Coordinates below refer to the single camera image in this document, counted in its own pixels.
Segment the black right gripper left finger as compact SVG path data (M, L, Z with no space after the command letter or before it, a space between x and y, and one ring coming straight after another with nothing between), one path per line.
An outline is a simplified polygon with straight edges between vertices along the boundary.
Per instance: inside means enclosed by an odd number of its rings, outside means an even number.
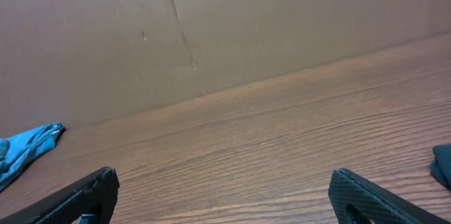
M38 202L1 219L1 224L72 223L83 216L89 223L109 224L118 201L116 170L103 167Z

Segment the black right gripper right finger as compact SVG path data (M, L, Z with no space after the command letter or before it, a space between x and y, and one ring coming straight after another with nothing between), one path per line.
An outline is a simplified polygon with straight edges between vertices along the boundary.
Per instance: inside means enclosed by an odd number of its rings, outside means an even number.
M333 171L328 197L339 224L450 224L344 168Z

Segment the folded blue denim jeans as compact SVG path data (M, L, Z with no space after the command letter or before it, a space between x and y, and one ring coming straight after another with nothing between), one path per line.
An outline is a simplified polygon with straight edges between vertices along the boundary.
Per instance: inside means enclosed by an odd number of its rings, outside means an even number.
M50 123L9 138L1 138L1 192L32 162L54 149L65 129L61 123Z

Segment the dark teal garment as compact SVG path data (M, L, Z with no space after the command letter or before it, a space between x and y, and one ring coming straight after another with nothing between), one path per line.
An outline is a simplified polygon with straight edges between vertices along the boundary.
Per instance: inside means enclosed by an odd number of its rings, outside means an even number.
M444 187L450 189L450 145L433 147L434 160L429 168L431 175Z

